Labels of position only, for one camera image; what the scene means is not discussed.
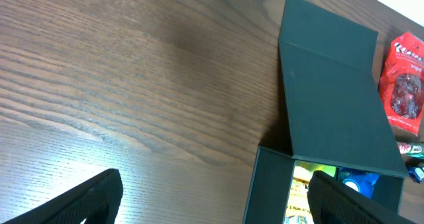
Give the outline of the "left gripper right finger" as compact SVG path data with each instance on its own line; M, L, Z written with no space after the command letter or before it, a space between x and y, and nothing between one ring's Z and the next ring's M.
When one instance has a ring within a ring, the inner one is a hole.
M414 224L322 171L313 173L307 198L314 224Z

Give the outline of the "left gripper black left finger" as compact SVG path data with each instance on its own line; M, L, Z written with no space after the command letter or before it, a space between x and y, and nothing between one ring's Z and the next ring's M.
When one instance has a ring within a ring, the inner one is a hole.
M123 196L117 169L107 169L5 224L114 224Z

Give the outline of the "yellow candy bag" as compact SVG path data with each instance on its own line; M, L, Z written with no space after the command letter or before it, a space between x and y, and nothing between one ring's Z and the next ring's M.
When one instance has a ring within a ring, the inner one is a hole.
M314 224L307 193L314 171L323 171L334 177L335 166L296 161L283 224Z

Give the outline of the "blue Oreo cookie pack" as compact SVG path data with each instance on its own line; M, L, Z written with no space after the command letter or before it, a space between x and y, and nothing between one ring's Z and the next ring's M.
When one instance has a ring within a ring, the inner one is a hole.
M373 196L374 186L379 177L380 175L377 173L352 168L340 168L337 174L337 179L340 182L367 198Z

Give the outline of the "black cardboard box with lid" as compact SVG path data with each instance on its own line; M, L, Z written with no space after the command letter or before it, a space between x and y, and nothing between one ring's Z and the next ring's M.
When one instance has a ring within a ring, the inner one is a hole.
M286 0L282 125L258 147L245 223L283 222L299 160L379 174L366 210L400 222L407 170L372 75L377 36L306 0Z

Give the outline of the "dark blue chocolate bar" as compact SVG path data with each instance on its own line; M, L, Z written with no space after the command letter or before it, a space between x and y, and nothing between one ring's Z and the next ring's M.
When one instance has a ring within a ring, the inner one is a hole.
M409 177L416 183L420 184L424 180L423 167L410 166L407 168Z

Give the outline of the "red green KitKat Milo bar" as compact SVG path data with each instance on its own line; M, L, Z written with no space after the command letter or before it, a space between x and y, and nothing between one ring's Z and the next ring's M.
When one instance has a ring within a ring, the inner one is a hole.
M423 143L397 142L401 155L423 160Z

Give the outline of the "red Maltesers candy bag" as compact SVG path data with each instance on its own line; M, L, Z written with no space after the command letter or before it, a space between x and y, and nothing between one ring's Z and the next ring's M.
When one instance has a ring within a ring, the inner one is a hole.
M423 41L410 32L390 44L379 93L391 126L415 136L423 116Z

